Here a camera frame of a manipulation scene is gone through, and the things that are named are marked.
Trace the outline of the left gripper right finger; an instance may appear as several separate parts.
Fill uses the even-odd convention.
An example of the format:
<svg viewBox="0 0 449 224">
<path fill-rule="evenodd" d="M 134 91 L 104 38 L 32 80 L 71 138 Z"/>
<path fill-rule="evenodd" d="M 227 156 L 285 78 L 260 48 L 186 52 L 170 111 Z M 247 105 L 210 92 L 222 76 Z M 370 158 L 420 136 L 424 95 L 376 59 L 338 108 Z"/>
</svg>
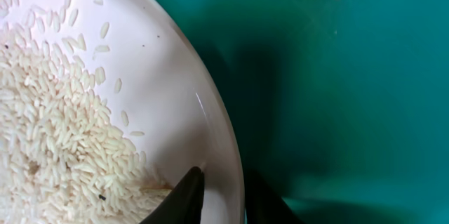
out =
<svg viewBox="0 0 449 224">
<path fill-rule="evenodd" d="M 244 181 L 248 224 L 302 224 L 257 171 L 247 170 Z"/>
</svg>

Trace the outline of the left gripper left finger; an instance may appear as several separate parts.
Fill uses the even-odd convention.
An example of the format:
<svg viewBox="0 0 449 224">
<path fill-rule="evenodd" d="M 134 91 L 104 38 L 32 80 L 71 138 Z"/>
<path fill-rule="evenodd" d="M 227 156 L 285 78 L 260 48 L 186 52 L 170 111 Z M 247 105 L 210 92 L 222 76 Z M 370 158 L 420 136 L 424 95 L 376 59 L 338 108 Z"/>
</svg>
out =
<svg viewBox="0 0 449 224">
<path fill-rule="evenodd" d="M 204 192 L 204 172 L 192 167 L 140 224 L 200 224 Z"/>
</svg>

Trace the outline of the large white plate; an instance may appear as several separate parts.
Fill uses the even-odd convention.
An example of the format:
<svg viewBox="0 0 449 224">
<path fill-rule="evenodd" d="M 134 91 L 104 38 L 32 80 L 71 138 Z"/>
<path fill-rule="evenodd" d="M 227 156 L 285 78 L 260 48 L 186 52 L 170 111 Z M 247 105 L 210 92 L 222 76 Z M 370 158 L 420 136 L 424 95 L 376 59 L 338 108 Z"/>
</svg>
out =
<svg viewBox="0 0 449 224">
<path fill-rule="evenodd" d="M 32 6 L 58 11 L 65 0 L 19 0 L 6 21 L 20 22 Z M 95 92 L 111 122 L 175 185 L 193 166 L 206 175 L 203 223 L 242 223 L 243 171 L 229 116 L 189 40 L 156 0 L 72 0 L 78 15 L 59 32 L 34 31 L 51 44 L 83 36 L 91 72 L 105 71 Z"/>
</svg>

